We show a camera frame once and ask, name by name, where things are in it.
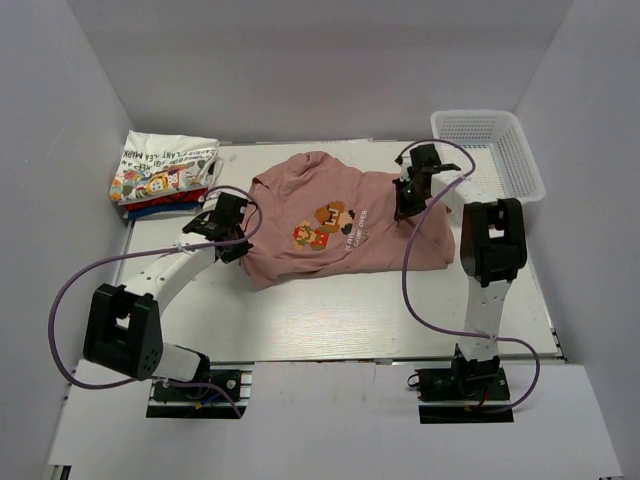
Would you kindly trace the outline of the pink pixel-print t-shirt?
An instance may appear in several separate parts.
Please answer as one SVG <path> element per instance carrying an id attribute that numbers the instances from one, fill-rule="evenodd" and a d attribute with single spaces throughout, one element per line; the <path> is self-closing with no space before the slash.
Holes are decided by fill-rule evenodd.
<path id="1" fill-rule="evenodd" d="M 455 259 L 447 208 L 424 221 L 394 218 L 395 175 L 361 171 L 326 152 L 299 153 L 253 178 L 244 226 L 254 230 L 240 266 L 259 289 L 292 278 L 430 271 Z"/>

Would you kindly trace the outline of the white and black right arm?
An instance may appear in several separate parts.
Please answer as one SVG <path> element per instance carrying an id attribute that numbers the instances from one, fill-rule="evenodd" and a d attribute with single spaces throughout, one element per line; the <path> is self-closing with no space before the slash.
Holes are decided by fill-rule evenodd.
<path id="1" fill-rule="evenodd" d="M 462 153 L 470 169 L 444 163 L 437 144 Z M 439 333 L 456 336 L 449 382 L 461 397 L 485 394 L 498 380 L 497 348 L 506 295 L 527 262 L 522 205 L 515 198 L 500 199 L 471 180 L 475 161 L 463 147 L 448 140 L 411 143 L 396 157 L 400 176 L 395 188 L 396 221 L 417 218 L 402 264 L 406 276 L 417 233 L 435 207 L 443 204 L 461 222 L 459 258 L 469 280 L 463 330 L 437 327 Z"/>

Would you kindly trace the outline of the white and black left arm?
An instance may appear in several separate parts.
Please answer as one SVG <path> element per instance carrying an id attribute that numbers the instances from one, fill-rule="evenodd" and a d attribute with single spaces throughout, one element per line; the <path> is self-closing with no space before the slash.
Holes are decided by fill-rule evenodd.
<path id="1" fill-rule="evenodd" d="M 211 387 L 209 358 L 163 339 L 161 316 L 201 271 L 231 263 L 252 244 L 242 228 L 249 200 L 221 193 L 214 208 L 190 220 L 169 253 L 163 253 L 123 284 L 103 284 L 91 301 L 83 357 L 135 380 L 176 382 L 188 398 Z"/>

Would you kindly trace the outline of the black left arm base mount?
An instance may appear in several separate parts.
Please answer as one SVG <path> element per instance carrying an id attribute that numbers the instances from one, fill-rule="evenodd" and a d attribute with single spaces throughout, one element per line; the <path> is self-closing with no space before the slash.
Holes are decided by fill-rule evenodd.
<path id="1" fill-rule="evenodd" d="M 152 419 L 237 420 L 250 398 L 252 365 L 214 365 L 203 379 L 213 387 L 177 387 L 154 381 L 146 417 Z"/>

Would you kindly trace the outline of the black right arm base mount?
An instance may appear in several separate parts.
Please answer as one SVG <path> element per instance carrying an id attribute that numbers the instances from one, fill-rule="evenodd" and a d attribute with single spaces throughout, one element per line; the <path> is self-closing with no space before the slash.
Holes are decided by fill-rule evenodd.
<path id="1" fill-rule="evenodd" d="M 497 378 L 463 393 L 448 368 L 416 370 L 407 386 L 418 397 L 422 425 L 513 423 L 510 390 L 503 368 Z"/>

